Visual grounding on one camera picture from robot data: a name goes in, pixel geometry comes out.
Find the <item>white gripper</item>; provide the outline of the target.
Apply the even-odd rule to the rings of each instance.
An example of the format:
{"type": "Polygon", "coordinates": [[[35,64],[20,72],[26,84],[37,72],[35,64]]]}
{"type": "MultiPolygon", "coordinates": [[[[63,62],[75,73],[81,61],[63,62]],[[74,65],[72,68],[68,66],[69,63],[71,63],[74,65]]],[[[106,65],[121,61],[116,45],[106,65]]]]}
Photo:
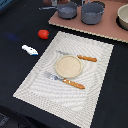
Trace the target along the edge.
{"type": "Polygon", "coordinates": [[[47,5],[66,4],[68,2],[69,0],[43,0],[43,3],[47,5]]]}

